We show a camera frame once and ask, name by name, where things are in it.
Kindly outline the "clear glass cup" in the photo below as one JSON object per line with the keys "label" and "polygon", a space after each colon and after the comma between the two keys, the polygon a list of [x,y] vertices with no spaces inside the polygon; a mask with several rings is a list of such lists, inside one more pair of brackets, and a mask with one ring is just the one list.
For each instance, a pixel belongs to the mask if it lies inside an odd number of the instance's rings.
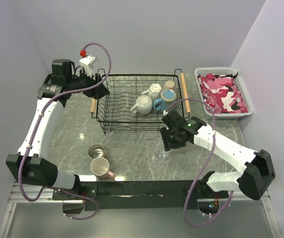
{"label": "clear glass cup", "polygon": [[170,155],[170,151],[165,151],[163,142],[157,142],[153,146],[153,153],[155,161],[164,162]]}

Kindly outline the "beige mug white inside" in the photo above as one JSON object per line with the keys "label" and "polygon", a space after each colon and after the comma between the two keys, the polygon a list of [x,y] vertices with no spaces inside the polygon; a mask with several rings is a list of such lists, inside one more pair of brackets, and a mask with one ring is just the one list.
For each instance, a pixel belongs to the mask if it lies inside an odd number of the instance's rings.
{"label": "beige mug white inside", "polygon": [[141,95],[136,99],[135,104],[130,109],[130,112],[134,114],[139,113],[145,116],[151,112],[152,108],[152,99],[147,95]]}

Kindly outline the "blue butterfly mug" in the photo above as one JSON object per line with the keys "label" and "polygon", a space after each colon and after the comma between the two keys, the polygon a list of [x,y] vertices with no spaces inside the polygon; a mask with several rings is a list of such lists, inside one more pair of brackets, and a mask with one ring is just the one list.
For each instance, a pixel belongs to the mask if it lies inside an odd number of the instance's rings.
{"label": "blue butterfly mug", "polygon": [[155,111],[165,111],[168,107],[176,101],[176,92],[171,89],[164,89],[159,98],[153,102],[153,109]]}

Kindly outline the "white faceted mug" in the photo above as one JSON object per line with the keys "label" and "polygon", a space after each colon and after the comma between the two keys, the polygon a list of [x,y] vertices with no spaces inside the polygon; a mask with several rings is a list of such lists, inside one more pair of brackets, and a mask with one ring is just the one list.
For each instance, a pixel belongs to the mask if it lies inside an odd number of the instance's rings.
{"label": "white faceted mug", "polygon": [[142,95],[147,94],[154,101],[160,97],[161,91],[162,91],[161,85],[158,83],[153,83],[147,90],[142,92]]}

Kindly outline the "beige handleless cup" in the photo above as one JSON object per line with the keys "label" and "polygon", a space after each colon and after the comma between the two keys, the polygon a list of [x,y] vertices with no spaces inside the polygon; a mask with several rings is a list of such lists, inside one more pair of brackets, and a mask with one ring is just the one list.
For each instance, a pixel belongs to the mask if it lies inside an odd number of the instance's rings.
{"label": "beige handleless cup", "polygon": [[175,88],[176,88],[176,84],[172,80],[166,81],[164,86],[163,86],[163,90],[169,89],[169,90],[175,91]]}

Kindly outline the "steel cup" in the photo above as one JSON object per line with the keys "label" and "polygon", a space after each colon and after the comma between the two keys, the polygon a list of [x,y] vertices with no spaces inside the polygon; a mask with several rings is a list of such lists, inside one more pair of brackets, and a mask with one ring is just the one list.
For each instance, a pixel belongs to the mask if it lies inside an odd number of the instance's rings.
{"label": "steel cup", "polygon": [[88,149],[88,156],[91,159],[105,157],[105,150],[101,144],[93,144]]}

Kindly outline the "pink mug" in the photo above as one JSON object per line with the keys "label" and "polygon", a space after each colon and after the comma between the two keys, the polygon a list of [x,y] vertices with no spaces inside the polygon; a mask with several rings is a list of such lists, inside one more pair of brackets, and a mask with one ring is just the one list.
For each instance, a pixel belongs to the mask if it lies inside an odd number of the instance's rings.
{"label": "pink mug", "polygon": [[115,178],[115,173],[110,170],[109,161],[104,157],[98,157],[92,160],[90,164],[91,172],[98,178]]}

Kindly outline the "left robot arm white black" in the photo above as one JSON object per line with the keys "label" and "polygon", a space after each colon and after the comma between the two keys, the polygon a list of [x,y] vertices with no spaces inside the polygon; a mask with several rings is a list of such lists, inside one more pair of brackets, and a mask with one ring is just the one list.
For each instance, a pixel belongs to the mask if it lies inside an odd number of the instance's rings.
{"label": "left robot arm white black", "polygon": [[100,99],[109,94],[101,84],[101,76],[98,73],[92,75],[97,61],[92,55],[83,57],[79,61],[81,70],[76,74],[74,62],[55,59],[52,73],[38,90],[36,112],[29,131],[16,154],[9,154],[6,159],[23,197],[30,202],[36,198],[27,196],[24,184],[64,189],[70,199],[77,199],[82,194],[79,176],[59,170],[47,157],[54,128],[70,96],[82,92],[87,97]]}

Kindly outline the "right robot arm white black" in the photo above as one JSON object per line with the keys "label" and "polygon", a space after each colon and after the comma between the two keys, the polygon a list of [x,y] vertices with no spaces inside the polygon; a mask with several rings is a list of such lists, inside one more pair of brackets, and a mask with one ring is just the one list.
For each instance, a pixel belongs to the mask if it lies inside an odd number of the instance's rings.
{"label": "right robot arm white black", "polygon": [[241,191],[248,198],[260,200],[276,177],[269,152],[246,148],[212,129],[197,117],[185,119],[175,110],[164,112],[161,136],[165,151],[195,144],[225,160],[235,172],[211,172],[202,179],[201,194],[212,197],[220,191]]}

